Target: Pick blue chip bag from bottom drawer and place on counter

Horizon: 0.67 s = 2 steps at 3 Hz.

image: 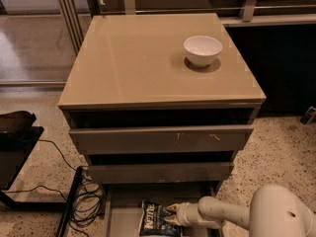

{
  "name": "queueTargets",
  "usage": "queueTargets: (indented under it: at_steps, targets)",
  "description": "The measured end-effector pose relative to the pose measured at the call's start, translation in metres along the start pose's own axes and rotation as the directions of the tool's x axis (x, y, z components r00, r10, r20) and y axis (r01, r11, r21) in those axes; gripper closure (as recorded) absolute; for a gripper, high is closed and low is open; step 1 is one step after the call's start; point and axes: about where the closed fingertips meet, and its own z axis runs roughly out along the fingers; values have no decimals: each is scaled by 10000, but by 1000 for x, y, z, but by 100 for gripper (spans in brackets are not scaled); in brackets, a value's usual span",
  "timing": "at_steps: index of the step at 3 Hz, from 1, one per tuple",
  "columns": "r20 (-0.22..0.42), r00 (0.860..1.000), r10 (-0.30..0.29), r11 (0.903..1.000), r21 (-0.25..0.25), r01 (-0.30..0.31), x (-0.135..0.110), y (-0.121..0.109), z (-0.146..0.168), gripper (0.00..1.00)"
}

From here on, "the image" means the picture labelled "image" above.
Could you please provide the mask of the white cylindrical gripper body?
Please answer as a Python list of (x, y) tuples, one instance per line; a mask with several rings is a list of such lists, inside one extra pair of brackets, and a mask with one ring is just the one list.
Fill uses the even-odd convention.
[(198, 223), (198, 205), (196, 203), (183, 202), (177, 211), (177, 218), (182, 226), (192, 226)]

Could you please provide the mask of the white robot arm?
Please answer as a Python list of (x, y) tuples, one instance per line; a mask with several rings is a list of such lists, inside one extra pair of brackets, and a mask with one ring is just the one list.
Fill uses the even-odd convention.
[(224, 221), (249, 231), (249, 237), (316, 237), (315, 213), (290, 190), (266, 184), (255, 191), (250, 206), (201, 197), (197, 203), (169, 205), (164, 220), (177, 226), (219, 229)]

